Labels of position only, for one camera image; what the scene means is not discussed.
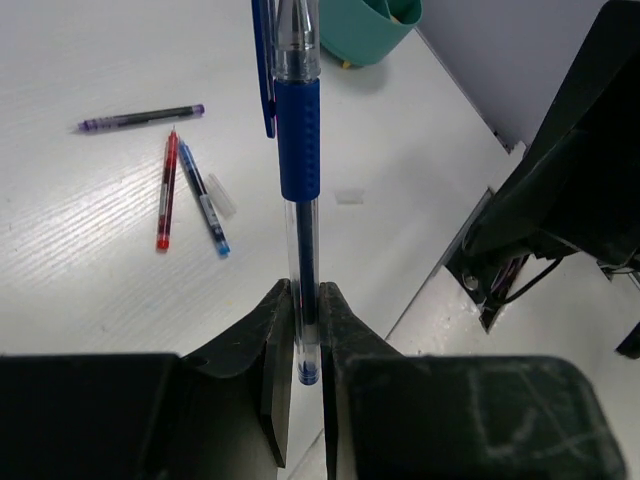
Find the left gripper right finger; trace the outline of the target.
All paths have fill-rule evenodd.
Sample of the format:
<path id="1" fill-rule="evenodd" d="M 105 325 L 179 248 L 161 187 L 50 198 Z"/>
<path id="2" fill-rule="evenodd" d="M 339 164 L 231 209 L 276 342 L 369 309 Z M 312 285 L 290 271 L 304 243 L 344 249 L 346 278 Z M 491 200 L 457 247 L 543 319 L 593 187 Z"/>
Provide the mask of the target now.
<path id="1" fill-rule="evenodd" d="M 623 479 L 597 395 L 551 356 L 406 356 L 319 293 L 331 479 Z"/>

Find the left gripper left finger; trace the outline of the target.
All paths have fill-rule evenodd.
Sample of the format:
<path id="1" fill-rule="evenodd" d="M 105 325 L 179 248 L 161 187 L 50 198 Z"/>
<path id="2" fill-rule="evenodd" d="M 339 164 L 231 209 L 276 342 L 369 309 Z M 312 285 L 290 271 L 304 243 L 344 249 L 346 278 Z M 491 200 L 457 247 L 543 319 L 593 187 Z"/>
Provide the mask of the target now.
<path id="1" fill-rule="evenodd" d="M 290 284 L 194 352 L 5 356 L 5 479 L 274 479 L 287 457 Z"/>

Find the dark blue pen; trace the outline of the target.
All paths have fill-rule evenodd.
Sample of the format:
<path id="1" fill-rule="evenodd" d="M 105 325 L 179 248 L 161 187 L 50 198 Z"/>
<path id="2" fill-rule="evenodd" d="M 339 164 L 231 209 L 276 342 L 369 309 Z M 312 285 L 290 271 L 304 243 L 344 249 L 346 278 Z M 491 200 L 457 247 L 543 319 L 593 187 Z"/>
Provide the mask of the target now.
<path id="1" fill-rule="evenodd" d="M 110 129 L 130 128 L 171 119 L 201 117 L 204 113 L 205 106 L 203 104 L 195 104 L 168 109 L 98 117 L 79 122 L 77 124 L 77 131 L 79 133 L 93 133 Z"/>

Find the blue grip clear pen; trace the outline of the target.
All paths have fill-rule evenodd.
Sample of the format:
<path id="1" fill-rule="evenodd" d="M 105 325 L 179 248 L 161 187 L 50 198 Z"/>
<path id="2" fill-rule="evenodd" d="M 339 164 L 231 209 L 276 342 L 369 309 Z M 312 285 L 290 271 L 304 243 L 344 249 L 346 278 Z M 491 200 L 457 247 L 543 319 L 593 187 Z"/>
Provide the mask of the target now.
<path id="1" fill-rule="evenodd" d="M 251 4 L 266 134 L 278 143 L 299 381 L 320 374 L 320 29 L 316 1 Z"/>

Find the red pen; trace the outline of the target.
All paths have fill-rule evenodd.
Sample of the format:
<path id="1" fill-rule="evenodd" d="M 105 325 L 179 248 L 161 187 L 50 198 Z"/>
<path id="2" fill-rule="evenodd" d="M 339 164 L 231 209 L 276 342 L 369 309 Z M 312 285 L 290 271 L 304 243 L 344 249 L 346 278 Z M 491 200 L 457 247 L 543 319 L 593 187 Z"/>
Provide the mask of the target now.
<path id="1" fill-rule="evenodd" d="M 179 137 L 175 129 L 172 129 L 166 144 L 166 155 L 160 191 L 158 229 L 156 235 L 156 249 L 161 252 L 167 251 L 170 244 L 173 197 L 177 171 L 178 142 Z"/>

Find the blue pen with clip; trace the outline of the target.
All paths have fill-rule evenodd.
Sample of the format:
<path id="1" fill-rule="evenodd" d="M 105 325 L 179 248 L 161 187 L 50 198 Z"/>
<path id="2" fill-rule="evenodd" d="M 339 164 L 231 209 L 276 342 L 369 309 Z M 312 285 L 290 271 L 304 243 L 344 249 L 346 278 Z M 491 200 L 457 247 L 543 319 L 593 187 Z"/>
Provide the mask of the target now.
<path id="1" fill-rule="evenodd" d="M 216 251 L 220 257 L 225 258 L 231 252 L 230 246 L 215 212 L 212 199 L 197 168 L 193 154 L 189 146 L 182 139 L 178 141 L 178 151 L 190 188 L 199 204 Z"/>

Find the teal round organizer container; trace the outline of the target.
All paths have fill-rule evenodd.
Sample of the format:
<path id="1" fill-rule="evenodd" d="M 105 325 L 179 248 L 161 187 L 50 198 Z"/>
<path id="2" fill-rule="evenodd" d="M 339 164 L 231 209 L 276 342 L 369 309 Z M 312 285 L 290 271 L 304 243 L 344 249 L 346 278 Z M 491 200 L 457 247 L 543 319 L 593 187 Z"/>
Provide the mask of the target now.
<path id="1" fill-rule="evenodd" d="M 420 22 L 420 0 L 323 0 L 322 46 L 336 58 L 364 67 L 384 59 Z"/>

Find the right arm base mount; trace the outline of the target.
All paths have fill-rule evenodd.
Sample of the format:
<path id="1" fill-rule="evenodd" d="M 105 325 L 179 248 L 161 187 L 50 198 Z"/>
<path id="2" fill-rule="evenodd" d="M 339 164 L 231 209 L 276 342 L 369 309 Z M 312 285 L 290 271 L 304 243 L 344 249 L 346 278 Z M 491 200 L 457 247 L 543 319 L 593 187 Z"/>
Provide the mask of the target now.
<path id="1" fill-rule="evenodd" d="M 498 314 L 506 305 L 527 293 L 562 262 L 562 258 L 553 259 L 533 279 L 514 290 L 518 276 L 531 257 L 533 254 L 527 250 L 516 250 L 504 256 L 470 256 L 459 246 L 445 261 L 446 269 L 477 307 L 480 324 L 486 333 L 490 332 Z"/>

